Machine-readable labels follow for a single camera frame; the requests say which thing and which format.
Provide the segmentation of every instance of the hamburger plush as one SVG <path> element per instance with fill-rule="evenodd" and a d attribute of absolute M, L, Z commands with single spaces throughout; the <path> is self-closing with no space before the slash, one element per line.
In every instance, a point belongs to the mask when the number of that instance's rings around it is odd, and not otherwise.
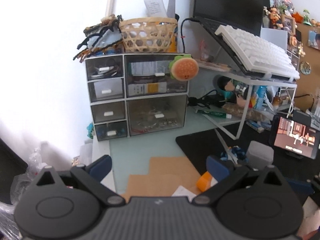
<path fill-rule="evenodd" d="M 189 81 L 199 72 L 198 63 L 191 55 L 176 56 L 169 65 L 171 77 L 179 81 Z"/>

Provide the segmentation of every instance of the bamboo basket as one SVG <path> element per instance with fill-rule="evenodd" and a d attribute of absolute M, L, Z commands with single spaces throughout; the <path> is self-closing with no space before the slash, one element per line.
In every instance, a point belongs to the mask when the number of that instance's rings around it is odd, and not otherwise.
<path fill-rule="evenodd" d="M 119 23 L 126 52 L 166 52 L 178 22 L 173 18 L 148 17 Z"/>

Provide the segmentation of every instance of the white remote control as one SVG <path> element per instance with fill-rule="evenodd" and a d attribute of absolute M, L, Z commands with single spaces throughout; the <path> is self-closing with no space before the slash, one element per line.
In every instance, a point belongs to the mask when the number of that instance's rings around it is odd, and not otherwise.
<path fill-rule="evenodd" d="M 163 0 L 144 0 L 149 17 L 167 17 Z"/>

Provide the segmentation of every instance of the drawer handle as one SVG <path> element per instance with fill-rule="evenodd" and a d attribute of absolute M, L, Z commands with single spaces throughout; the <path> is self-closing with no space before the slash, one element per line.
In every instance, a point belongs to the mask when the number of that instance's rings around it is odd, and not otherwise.
<path fill-rule="evenodd" d="M 110 94 L 111 93 L 111 89 L 102 90 L 101 93 L 102 94 Z"/>
<path fill-rule="evenodd" d="M 116 130 L 107 132 L 107 136 L 114 136 L 116 134 L 117 134 Z"/>
<path fill-rule="evenodd" d="M 108 71 L 110 70 L 110 67 L 101 67 L 99 68 L 99 71 Z"/>
<path fill-rule="evenodd" d="M 164 118 L 164 114 L 155 114 L 155 118 L 156 119 Z"/>
<path fill-rule="evenodd" d="M 155 73 L 156 77 L 163 77 L 165 74 L 164 73 Z"/>
<path fill-rule="evenodd" d="M 113 111 L 110 112 L 104 112 L 103 114 L 104 116 L 112 116 L 113 115 Z"/>

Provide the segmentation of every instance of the white keyboard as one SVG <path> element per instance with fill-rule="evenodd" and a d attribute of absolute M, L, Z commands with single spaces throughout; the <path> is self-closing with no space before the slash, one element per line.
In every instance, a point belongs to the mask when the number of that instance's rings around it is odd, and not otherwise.
<path fill-rule="evenodd" d="M 215 32 L 222 35 L 248 71 L 264 73 L 263 79 L 271 79 L 272 75 L 299 79 L 299 72 L 291 64 L 287 53 L 277 45 L 241 29 L 227 25 Z"/>

